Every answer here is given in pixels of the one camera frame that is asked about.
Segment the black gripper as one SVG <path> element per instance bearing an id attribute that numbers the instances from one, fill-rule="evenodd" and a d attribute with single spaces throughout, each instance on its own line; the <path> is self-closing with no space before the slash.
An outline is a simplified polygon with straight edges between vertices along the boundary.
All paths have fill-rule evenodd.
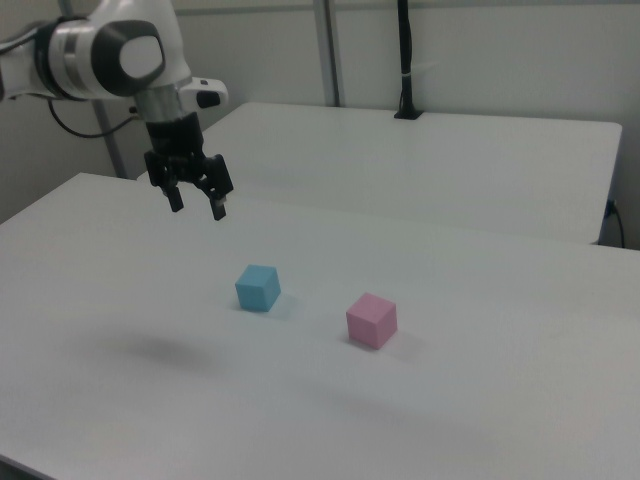
<path id="1" fill-rule="evenodd" d="M 198 115 L 146 124 L 152 148 L 144 155 L 151 184 L 167 197 L 173 212 L 184 208 L 179 182 L 195 185 L 209 196 L 215 221 L 226 215 L 226 195 L 234 186 L 224 157 L 208 157 Z"/>

